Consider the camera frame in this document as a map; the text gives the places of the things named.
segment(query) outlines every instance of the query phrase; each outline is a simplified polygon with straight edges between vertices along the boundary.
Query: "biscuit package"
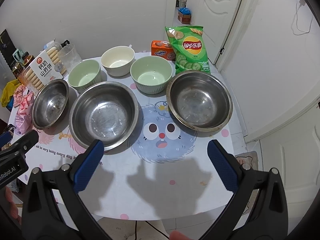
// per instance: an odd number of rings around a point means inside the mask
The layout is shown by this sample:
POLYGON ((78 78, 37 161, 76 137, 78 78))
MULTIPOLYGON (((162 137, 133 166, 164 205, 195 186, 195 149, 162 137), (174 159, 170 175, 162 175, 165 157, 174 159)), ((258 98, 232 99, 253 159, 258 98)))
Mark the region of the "biscuit package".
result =
POLYGON ((153 41, 151 43, 151 55, 163 57, 166 60, 175 60, 176 54, 167 41, 153 41))
POLYGON ((184 70, 210 73, 208 55, 202 39, 203 27, 166 27, 165 30, 176 53, 176 74, 184 70))

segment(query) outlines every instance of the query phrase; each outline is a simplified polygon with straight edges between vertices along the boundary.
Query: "metal bowl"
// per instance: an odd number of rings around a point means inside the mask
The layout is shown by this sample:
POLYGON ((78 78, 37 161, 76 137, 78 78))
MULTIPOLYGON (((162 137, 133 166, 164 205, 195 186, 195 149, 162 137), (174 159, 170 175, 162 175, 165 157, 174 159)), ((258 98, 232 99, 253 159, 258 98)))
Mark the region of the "metal bowl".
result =
POLYGON ((63 79, 45 85, 33 103, 33 126, 43 130, 61 122, 68 111, 68 99, 69 86, 63 79))
POLYGON ((138 121, 138 101, 125 85, 105 81, 86 89, 74 102, 69 117, 73 138, 84 148, 94 139, 104 150, 122 144, 138 121))
POLYGON ((214 132, 231 118, 233 106, 229 91, 207 73, 188 70, 175 75, 166 94, 173 115, 193 130, 214 132))

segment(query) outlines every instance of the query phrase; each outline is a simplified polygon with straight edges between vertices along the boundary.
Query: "green bowl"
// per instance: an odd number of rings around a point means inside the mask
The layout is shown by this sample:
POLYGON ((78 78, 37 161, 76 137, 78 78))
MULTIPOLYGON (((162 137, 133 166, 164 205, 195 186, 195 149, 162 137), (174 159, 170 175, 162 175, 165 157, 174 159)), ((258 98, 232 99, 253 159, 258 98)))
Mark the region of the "green bowl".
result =
POLYGON ((93 59, 84 60, 71 70, 68 83, 79 94, 83 93, 88 87, 102 81, 101 69, 98 61, 93 59))
POLYGON ((136 60, 130 69, 137 88, 146 94, 160 93, 172 77, 173 68, 164 58, 147 56, 136 60))

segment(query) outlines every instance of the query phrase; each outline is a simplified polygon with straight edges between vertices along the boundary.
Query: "cartoon tablecloth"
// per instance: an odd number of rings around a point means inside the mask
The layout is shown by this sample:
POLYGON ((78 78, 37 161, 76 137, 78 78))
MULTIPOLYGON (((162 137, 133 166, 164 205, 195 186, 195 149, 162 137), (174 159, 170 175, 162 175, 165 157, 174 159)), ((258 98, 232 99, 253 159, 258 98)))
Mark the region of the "cartoon tablecloth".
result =
MULTIPOLYGON (((136 53, 135 58, 149 54, 136 53)), ((215 134, 193 131, 172 119, 164 92, 146 96, 137 90, 130 75, 112 78, 104 74, 104 78, 132 89, 140 104, 139 120, 127 141, 105 153, 86 190, 79 193, 88 210, 111 218, 157 220, 193 215, 228 203, 232 193, 225 189, 206 152, 208 142, 215 138, 233 154, 228 125, 215 134)), ((38 133, 39 142, 26 154, 29 170, 19 177, 24 183, 34 167, 58 169, 85 151, 67 125, 63 130, 38 133)), ((57 190, 54 195, 63 203, 57 190)))

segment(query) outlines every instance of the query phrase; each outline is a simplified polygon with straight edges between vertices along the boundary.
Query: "pink snack bag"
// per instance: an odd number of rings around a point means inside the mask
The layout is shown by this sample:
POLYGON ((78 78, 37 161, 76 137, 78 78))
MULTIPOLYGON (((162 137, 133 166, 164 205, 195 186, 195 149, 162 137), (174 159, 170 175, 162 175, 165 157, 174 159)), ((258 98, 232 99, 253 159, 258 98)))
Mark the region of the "pink snack bag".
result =
POLYGON ((15 118, 17 134, 24 134, 31 125, 31 113, 33 107, 34 95, 32 92, 22 97, 19 109, 15 118))

